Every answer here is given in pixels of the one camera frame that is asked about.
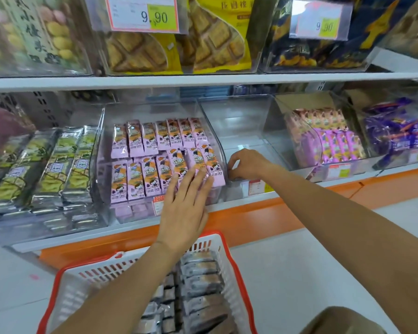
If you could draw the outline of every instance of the white plastic basket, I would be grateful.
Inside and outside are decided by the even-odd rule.
[[[137,261],[148,247],[118,252],[109,257],[67,266],[59,270],[54,280],[48,308],[40,321],[37,334],[49,334],[78,310],[86,298],[116,279]],[[204,234],[188,252],[215,251],[225,282],[222,292],[232,310],[240,334],[257,334],[254,313],[242,276],[221,233]]]

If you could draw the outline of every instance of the person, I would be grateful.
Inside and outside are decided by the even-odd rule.
[[[261,179],[271,185],[302,224],[376,299],[399,331],[418,334],[418,238],[377,213],[269,162],[257,151],[243,149],[234,153],[228,170],[230,179]],[[178,177],[173,177],[156,241],[53,333],[133,331],[158,285],[205,227],[205,202],[213,182],[208,177],[198,190],[205,174],[206,170],[200,169],[195,176],[195,168],[190,169],[175,197]],[[302,333],[385,331],[351,309],[329,307]]]

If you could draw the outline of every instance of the orange panel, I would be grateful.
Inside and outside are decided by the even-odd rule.
[[[362,185],[348,183],[330,189],[346,196],[355,194]],[[242,205],[209,214],[205,231],[221,231],[228,246],[238,246],[303,228],[303,225],[280,198]],[[87,241],[47,248],[40,260],[55,268],[72,262],[89,260],[117,251],[149,246],[158,233],[158,226],[141,228]]]
[[[351,199],[375,209],[418,198],[418,169],[383,177],[365,179]]]

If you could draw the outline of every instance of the floor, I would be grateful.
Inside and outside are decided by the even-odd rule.
[[[377,212],[418,236],[418,198]],[[399,331],[368,292],[307,231],[231,249],[259,333],[297,334],[321,310],[342,305]],[[0,248],[0,334],[35,334],[54,276]]]

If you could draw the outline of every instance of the hand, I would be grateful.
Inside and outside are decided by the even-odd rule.
[[[184,176],[175,198],[173,196],[178,184],[178,174],[174,174],[164,197],[156,242],[166,245],[176,255],[177,260],[198,239],[208,220],[205,205],[213,177],[209,176],[198,191],[206,172],[207,169],[202,167],[194,178],[195,167],[191,168]]]
[[[234,164],[240,161],[235,169]],[[243,178],[248,180],[263,179],[264,174],[272,167],[272,163],[268,161],[261,153],[255,150],[241,149],[231,156],[228,162],[228,175],[230,180]]]

